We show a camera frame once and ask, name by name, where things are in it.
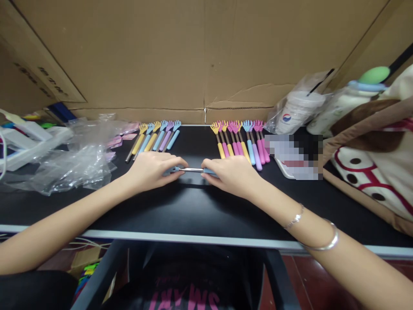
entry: hand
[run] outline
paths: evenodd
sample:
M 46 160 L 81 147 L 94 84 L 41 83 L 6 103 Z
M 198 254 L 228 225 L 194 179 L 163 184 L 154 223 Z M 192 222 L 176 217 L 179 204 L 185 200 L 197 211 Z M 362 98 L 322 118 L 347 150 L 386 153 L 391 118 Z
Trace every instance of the hand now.
M 218 179 L 210 174 L 201 174 L 209 183 L 247 200 L 251 200 L 264 182 L 244 156 L 204 159 L 201 167 L 211 169 L 219 177 Z
M 136 157 L 129 171 L 121 176 L 123 186 L 130 196 L 164 186 L 185 173 L 178 171 L 166 177 L 162 176 L 166 170 L 178 165 L 188 167 L 188 163 L 181 157 L 169 153 L 142 152 Z

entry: cable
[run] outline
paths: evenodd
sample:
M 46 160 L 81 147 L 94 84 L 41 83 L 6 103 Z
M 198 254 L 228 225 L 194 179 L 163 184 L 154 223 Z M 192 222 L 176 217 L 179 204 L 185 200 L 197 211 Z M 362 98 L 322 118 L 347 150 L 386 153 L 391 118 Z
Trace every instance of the cable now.
M 70 245 L 71 244 L 72 245 L 77 244 L 77 245 L 83 245 L 83 246 L 78 247 L 78 248 L 64 248 L 62 250 L 63 251 L 78 250 L 78 249 L 81 249 L 81 248 L 85 248 L 87 246 L 93 246 L 93 247 L 96 247 L 96 248 L 101 248 L 101 249 L 108 250 L 109 248 L 106 248 L 105 246 L 106 245 L 111 245 L 111 243 L 105 243 L 105 244 L 100 245 L 100 244 L 97 244 L 96 242 L 93 242 L 91 240 L 84 239 L 84 238 L 76 238 L 76 239 L 86 240 L 86 241 L 90 241 L 90 242 L 70 242 L 69 243 Z
M 3 169 L 1 171 L 0 181 L 5 176 L 6 170 L 7 170 L 7 143 L 6 143 L 6 139 L 4 138 L 3 133 L 1 131 L 2 131 L 2 129 L 0 129 L 0 137 L 3 140 Z

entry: logo on cup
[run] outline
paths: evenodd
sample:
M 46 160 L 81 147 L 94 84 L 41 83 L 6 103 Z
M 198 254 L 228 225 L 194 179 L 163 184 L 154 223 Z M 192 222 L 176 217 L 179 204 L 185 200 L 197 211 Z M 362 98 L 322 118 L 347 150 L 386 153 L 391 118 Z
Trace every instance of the logo on cup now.
M 283 115 L 283 121 L 284 122 L 288 122 L 291 120 L 291 115 L 290 114 L 284 114 Z

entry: table edge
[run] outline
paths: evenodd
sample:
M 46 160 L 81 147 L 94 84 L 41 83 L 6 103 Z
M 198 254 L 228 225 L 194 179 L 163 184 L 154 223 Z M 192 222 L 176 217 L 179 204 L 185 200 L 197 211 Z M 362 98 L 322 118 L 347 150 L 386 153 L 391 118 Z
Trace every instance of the table edge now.
M 19 233 L 28 228 L 24 225 L 2 225 L 0 232 Z M 213 237 L 213 236 L 195 236 L 195 235 L 175 235 L 151 232 L 128 232 L 118 230 L 86 230 L 81 234 L 82 237 L 102 238 L 102 239 L 125 239 L 141 241 L 160 241 L 160 242 L 180 242 L 180 243 L 198 243 L 210 245 L 232 245 L 245 246 L 253 248 L 277 249 L 282 254 L 308 254 L 308 252 L 297 241 L 269 240 L 269 239 L 249 239 L 249 238 L 232 238 L 232 237 Z M 380 245 L 364 245 L 367 249 L 382 258 L 399 258 L 412 259 L 413 248 L 389 247 Z

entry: colored handle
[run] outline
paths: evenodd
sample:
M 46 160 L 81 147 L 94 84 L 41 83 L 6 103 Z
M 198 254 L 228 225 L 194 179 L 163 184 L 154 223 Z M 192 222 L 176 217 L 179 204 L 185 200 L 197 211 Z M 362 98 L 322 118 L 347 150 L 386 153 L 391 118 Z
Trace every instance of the colored handle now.
M 138 152 L 139 147 L 141 146 L 141 143 L 142 143 L 142 140 L 143 140 L 144 136 L 145 136 L 144 134 L 139 135 L 138 142 L 136 142 L 135 147 L 132 150 L 133 155 L 135 155 Z
M 265 164 L 265 157 L 264 157 L 264 151 L 262 150 L 261 140 L 257 140 L 257 143 L 258 143 L 259 159 L 261 161 L 261 164 Z
M 224 149 L 222 148 L 222 144 L 218 143 L 218 150 L 219 150 L 219 154 L 221 155 L 221 159 L 225 158 L 225 153 L 224 153 Z
M 225 142 L 222 143 L 222 147 L 224 148 L 225 157 L 229 157 L 228 147 L 227 147 L 227 144 Z
M 235 142 L 232 143 L 232 148 L 234 149 L 234 154 L 239 155 L 240 153 L 238 152 L 238 146 Z
M 264 140 L 261 139 L 261 145 L 262 145 L 262 150 L 264 151 L 265 162 L 270 162 L 270 155 L 268 154 L 264 143 L 265 143 Z
M 241 142 L 242 145 L 242 150 L 244 152 L 244 156 L 248 159 L 248 161 L 251 163 L 250 156 L 248 155 L 247 147 L 245 146 L 245 142 Z
M 259 160 L 259 155 L 258 155 L 258 150 L 257 150 L 257 145 L 254 143 L 253 144 L 253 149 L 254 149 L 254 155 L 255 155 L 255 163 L 257 166 L 257 170 L 261 171 L 262 170 L 262 165 L 261 165 L 261 161 Z
M 253 151 L 253 144 L 251 142 L 251 140 L 247 141 L 247 145 L 248 145 L 248 152 L 250 154 L 250 159 L 251 159 L 251 165 L 255 165 L 255 155 L 254 155 L 254 151 Z
M 142 147 L 141 147 L 141 149 L 139 150 L 138 154 L 142 153 L 142 152 L 145 150 L 145 148 L 146 148 L 146 146 L 147 146 L 150 138 L 151 138 L 150 135 L 147 135 L 147 136 L 146 136 L 145 141 L 143 142 Z
M 242 150 L 241 142 L 237 142 L 237 148 L 239 155 L 244 155 L 244 151 Z
M 208 173 L 208 174 L 212 174 L 212 175 L 218 177 L 218 176 L 215 174 L 215 172 L 213 172 L 211 169 L 204 168 L 204 169 L 203 169 L 203 172 L 204 172 L 204 173 Z
M 234 156 L 234 151 L 232 150 L 231 144 L 227 144 L 227 147 L 228 147 L 229 155 L 230 155 L 230 156 Z
M 173 146 L 173 143 L 175 142 L 176 138 L 178 138 L 179 135 L 179 129 L 177 131 L 175 131 L 175 134 L 172 137 L 171 142 L 169 142 L 167 149 L 171 149 L 171 147 Z
M 160 148 L 159 148 L 160 151 L 163 151 L 163 149 L 165 148 L 165 145 L 168 142 L 168 139 L 169 139 L 169 136 L 171 135 L 171 133 L 172 133 L 172 131 L 170 131 L 170 130 L 166 133 L 165 139 L 162 141 L 162 144 L 160 145 Z
M 155 145 L 154 145 L 154 148 L 152 149 L 153 151 L 156 151 L 156 150 L 157 150 L 158 145 L 159 145 L 159 143 L 162 141 L 162 137 L 163 137 L 164 134 L 165 134 L 165 131 L 161 131 L 161 132 L 159 133 L 158 139 L 156 140 Z
M 158 136 L 157 133 L 154 133 L 152 138 L 149 140 L 148 145 L 145 147 L 145 152 L 148 152 L 151 150 L 152 144 L 154 144 L 156 137 Z

